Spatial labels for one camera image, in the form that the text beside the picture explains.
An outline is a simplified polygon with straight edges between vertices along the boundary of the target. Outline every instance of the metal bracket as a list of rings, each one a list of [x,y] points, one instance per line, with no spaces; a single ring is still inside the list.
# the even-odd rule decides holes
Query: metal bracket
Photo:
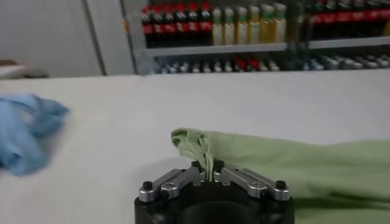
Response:
[[[143,186],[140,187],[138,190],[138,196],[140,198],[140,201],[143,202],[151,202],[154,201],[158,193],[160,192],[161,185],[177,176],[179,176],[182,173],[179,169],[173,169],[169,171],[168,173],[164,174],[159,179],[155,180],[153,183],[151,182],[144,182]]]
[[[255,198],[263,198],[267,192],[278,201],[288,201],[290,198],[289,188],[284,181],[273,182],[249,169],[234,170],[223,167],[221,173],[214,171],[213,178],[224,184],[233,182]]]
[[[205,172],[199,173],[197,167],[190,167],[171,181],[163,183],[161,193],[166,195],[166,199],[176,198],[179,196],[180,190],[188,183],[204,181],[205,177]]]

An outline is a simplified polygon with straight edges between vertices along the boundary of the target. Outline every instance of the shelf rack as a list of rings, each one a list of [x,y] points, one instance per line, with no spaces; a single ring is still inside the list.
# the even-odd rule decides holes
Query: shelf rack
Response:
[[[310,41],[310,49],[338,48],[338,47],[362,47],[389,45],[390,37],[351,38],[338,40]]]
[[[154,73],[154,57],[242,52],[272,52],[284,51],[288,47],[286,43],[276,43],[231,46],[167,47],[148,49],[146,47],[146,40],[143,35],[141,23],[141,10],[143,7],[143,2],[124,0],[123,6],[126,12],[125,18],[129,22],[130,26],[130,39],[133,49],[133,58],[135,62],[134,65],[136,73],[139,75]],[[390,45],[390,37],[353,38],[340,40],[310,41],[308,48],[324,49],[337,47],[380,46],[387,44]]]

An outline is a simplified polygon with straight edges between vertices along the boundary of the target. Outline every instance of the cloth fold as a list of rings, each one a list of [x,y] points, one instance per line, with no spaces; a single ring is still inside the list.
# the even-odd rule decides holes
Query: cloth fold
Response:
[[[172,143],[211,177],[213,160],[285,180],[297,223],[388,223],[390,141],[314,145],[181,128]]]
[[[68,109],[33,94],[0,97],[0,163],[14,175],[44,167],[48,159],[37,139],[62,125]]]

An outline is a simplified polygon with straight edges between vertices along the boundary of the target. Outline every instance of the metal shelf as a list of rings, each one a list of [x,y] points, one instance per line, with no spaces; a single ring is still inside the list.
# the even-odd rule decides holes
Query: metal shelf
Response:
[[[147,56],[153,57],[153,56],[169,56],[169,55],[284,51],[286,48],[287,48],[286,43],[275,43],[275,44],[248,44],[248,45],[227,45],[227,46],[169,47],[169,48],[144,49],[142,51]]]
[[[353,38],[340,40],[310,41],[310,49],[336,48],[336,47],[361,47],[390,44],[390,37]]]

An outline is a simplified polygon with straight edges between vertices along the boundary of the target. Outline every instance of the red label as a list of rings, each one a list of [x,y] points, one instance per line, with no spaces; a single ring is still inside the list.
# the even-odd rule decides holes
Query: red label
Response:
[[[144,30],[144,34],[151,34],[151,33],[153,33],[153,25],[151,25],[151,24],[143,25],[142,28]]]
[[[366,10],[364,19],[369,21],[379,19],[379,10]]]
[[[165,24],[165,32],[167,32],[167,33],[174,33],[174,32],[176,32],[175,24],[174,23]]]
[[[348,22],[351,20],[351,13],[350,12],[339,12],[337,13],[337,19],[338,22]]]
[[[382,19],[390,19],[390,9],[379,10],[379,17]]]
[[[160,24],[154,24],[155,33],[164,33],[164,26]]]
[[[314,23],[319,24],[323,22],[323,14],[317,14],[314,16]]]
[[[199,31],[200,30],[200,24],[195,22],[189,22],[190,25],[190,31]]]
[[[200,28],[203,30],[203,31],[208,31],[208,30],[211,30],[211,22],[208,22],[208,21],[204,21],[204,22],[201,22],[200,23]]]
[[[351,20],[352,21],[362,21],[363,19],[364,19],[364,12],[363,11],[353,12],[351,14]]]
[[[179,32],[187,32],[189,29],[188,23],[176,23],[176,28]]]
[[[325,13],[324,14],[324,23],[334,23],[336,20],[335,13]]]

